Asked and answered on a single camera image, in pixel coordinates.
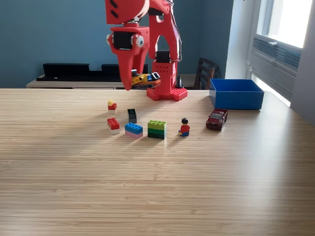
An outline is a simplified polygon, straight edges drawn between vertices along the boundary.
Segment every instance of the chair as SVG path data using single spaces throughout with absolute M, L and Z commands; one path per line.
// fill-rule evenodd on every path
M 219 67 L 216 63 L 205 58 L 199 58 L 194 89 L 200 90 L 201 83 L 202 90 L 209 90 L 210 79 L 213 79 L 215 74 L 218 73 L 218 71 Z

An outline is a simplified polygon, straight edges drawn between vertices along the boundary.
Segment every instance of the green lego brick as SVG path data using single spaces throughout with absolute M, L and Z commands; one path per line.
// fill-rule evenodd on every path
M 148 138 L 165 139 L 166 135 L 148 133 Z
M 165 121 L 151 120 L 148 123 L 148 129 L 165 130 L 166 128 L 167 128 L 167 123 Z
M 165 129 L 165 130 L 160 130 L 160 129 L 148 129 L 148 133 L 166 135 L 166 129 Z

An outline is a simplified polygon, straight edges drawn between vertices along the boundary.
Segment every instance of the red toy car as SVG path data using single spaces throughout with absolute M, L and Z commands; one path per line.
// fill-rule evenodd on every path
M 223 124 L 227 120 L 227 113 L 227 110 L 214 109 L 206 122 L 206 127 L 209 129 L 222 130 Z

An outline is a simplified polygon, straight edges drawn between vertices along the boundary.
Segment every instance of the red robotic arm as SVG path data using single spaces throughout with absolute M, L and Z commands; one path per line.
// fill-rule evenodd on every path
M 105 5 L 107 23 L 124 25 L 111 28 L 113 33 L 107 36 L 107 42 L 118 57 L 125 89 L 131 89 L 133 69 L 139 74 L 143 72 L 150 50 L 149 56 L 155 60 L 153 71 L 161 75 L 161 84 L 149 89 L 147 95 L 153 100 L 179 100 L 187 96 L 184 88 L 175 88 L 180 36 L 173 15 L 173 0 L 105 0 Z M 140 27 L 139 21 L 147 13 L 150 27 Z M 160 35 L 166 38 L 170 52 L 158 51 Z

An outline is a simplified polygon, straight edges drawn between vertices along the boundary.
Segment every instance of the blue wall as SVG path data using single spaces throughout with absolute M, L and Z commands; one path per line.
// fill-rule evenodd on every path
M 219 0 L 174 2 L 183 41 L 179 73 L 195 73 L 200 56 L 223 67 L 230 6 L 226 10 L 227 4 Z M 109 33 L 104 0 L 0 0 L 0 87 L 25 88 L 43 73 L 42 64 L 47 62 L 91 63 L 92 70 L 99 70 L 103 63 L 117 63 L 105 43 Z M 160 45 L 167 49 L 165 42 Z
M 200 56 L 219 65 L 225 78 L 233 0 L 205 0 Z

